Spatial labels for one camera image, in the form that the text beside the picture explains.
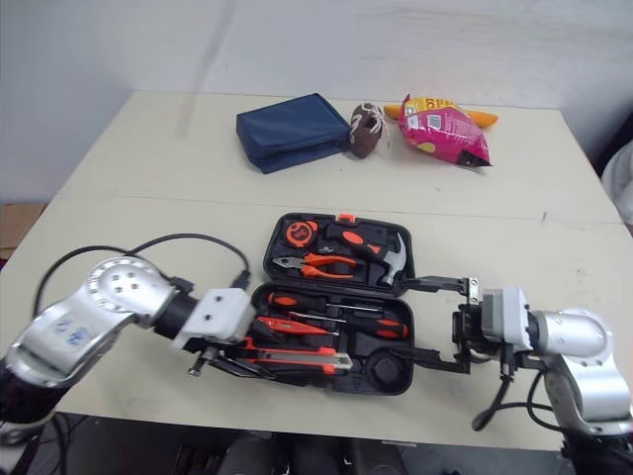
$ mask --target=blue cloth bag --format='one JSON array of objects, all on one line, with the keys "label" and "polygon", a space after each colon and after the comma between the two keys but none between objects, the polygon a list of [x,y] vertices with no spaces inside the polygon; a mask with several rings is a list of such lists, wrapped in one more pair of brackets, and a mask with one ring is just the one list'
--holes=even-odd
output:
[{"label": "blue cloth bag", "polygon": [[349,149],[349,125],[320,95],[237,114],[237,135],[264,173]]}]

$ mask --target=white wall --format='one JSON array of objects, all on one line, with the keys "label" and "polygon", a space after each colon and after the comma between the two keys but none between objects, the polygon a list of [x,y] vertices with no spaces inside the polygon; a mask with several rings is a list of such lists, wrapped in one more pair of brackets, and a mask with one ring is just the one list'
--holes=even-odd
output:
[{"label": "white wall", "polygon": [[0,1],[4,200],[49,198],[131,89],[561,108],[589,156],[633,109],[630,0]]}]

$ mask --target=hammer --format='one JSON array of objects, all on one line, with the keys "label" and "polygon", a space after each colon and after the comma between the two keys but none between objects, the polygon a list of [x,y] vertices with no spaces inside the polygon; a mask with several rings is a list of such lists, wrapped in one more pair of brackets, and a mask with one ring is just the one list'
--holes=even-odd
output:
[{"label": "hammer", "polygon": [[405,242],[403,238],[398,233],[398,242],[400,243],[400,250],[398,252],[393,252],[391,250],[387,251],[385,258],[383,259],[389,265],[389,272],[387,275],[382,278],[381,282],[386,283],[387,285],[394,285],[394,278],[396,274],[405,268],[405,264],[407,263],[407,247],[405,246]]},{"label": "hammer", "polygon": [[400,250],[398,252],[387,250],[387,247],[384,245],[374,244],[361,234],[334,224],[327,227],[325,238],[340,240],[349,245],[356,253],[369,260],[386,264],[389,271],[385,277],[381,279],[381,282],[390,286],[394,285],[396,274],[403,270],[407,263],[407,247],[400,233],[398,233],[398,242],[400,244]]}]

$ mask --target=white table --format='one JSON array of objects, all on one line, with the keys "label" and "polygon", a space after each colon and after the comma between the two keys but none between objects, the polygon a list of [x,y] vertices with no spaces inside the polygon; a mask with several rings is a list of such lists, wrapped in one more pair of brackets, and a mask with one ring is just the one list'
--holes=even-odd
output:
[{"label": "white table", "polygon": [[[174,232],[230,240],[251,260],[250,289],[267,280],[261,259],[276,220],[292,211],[352,212],[407,227],[418,275],[476,275],[485,287],[520,284],[533,308],[589,307],[617,335],[616,359],[631,383],[633,240],[567,129],[551,110],[485,108],[494,166],[465,170],[404,145],[392,126],[365,160],[331,156],[263,175],[234,133],[236,113],[280,98],[137,92],[97,140],[0,273],[2,349],[28,323],[47,267],[80,245],[133,246]],[[331,101],[344,117],[357,104]],[[50,303],[74,290],[107,253],[62,268]],[[163,244],[147,256],[193,280],[198,295],[239,269],[204,242]],[[409,291],[416,343],[451,354],[448,293]],[[234,378],[206,368],[187,375],[192,355],[129,328],[59,408],[106,417],[226,428],[258,428],[436,443],[556,449],[560,438],[520,410],[499,413],[480,433],[498,365],[457,375],[415,369],[399,397],[356,396]],[[508,400],[524,400],[533,373],[520,371]]]}]

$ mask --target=pliers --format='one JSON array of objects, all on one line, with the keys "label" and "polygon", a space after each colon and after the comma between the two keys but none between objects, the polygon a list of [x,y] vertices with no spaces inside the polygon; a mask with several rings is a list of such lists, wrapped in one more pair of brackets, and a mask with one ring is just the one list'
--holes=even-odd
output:
[{"label": "pliers", "polygon": [[356,267],[356,265],[358,265],[358,261],[356,259],[345,257],[343,255],[331,254],[306,254],[304,257],[277,257],[273,259],[273,262],[277,265],[281,265],[282,267],[301,269],[301,273],[306,277],[327,277],[329,279],[351,279],[354,276],[352,274],[329,274],[317,268],[322,265],[333,264],[336,262],[349,264],[352,267]]}]

